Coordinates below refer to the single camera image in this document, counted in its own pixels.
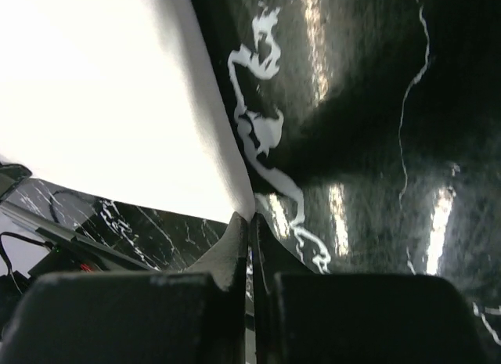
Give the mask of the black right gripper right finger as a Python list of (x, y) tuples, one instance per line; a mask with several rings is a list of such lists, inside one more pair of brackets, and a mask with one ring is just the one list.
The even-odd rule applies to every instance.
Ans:
[(467, 305), (433, 276), (319, 275), (250, 224), (259, 363), (485, 363)]

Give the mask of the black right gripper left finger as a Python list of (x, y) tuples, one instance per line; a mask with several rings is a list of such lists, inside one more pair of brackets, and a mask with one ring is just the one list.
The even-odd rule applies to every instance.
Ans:
[(53, 272), (22, 297), (4, 363), (242, 363), (247, 221), (184, 272)]

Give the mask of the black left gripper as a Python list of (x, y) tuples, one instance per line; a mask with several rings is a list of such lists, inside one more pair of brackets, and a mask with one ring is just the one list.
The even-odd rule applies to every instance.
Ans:
[(2, 164), (0, 167), (0, 200), (7, 198), (27, 179), (32, 172), (21, 164)]

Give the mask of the white Coca-Cola print t-shirt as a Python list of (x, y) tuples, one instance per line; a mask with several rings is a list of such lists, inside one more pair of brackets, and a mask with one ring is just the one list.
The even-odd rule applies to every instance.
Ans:
[(1, 159), (140, 207), (255, 212), (191, 0), (1, 0)]

